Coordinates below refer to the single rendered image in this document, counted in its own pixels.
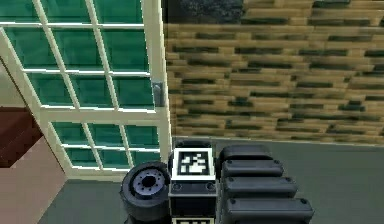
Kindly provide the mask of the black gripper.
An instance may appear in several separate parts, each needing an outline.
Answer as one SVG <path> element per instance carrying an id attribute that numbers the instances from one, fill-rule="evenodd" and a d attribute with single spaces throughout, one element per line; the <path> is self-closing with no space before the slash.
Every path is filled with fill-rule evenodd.
<path id="1" fill-rule="evenodd" d="M 123 178 L 120 197 L 128 218 L 125 224 L 167 224 L 170 176 L 160 161 L 145 162 Z"/>

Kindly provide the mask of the white glass pane door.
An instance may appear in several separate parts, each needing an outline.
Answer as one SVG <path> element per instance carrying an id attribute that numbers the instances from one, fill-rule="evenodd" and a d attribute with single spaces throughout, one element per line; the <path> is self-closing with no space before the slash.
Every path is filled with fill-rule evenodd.
<path id="1" fill-rule="evenodd" d="M 0 0 L 0 61 L 67 177 L 167 159 L 161 0 Z"/>

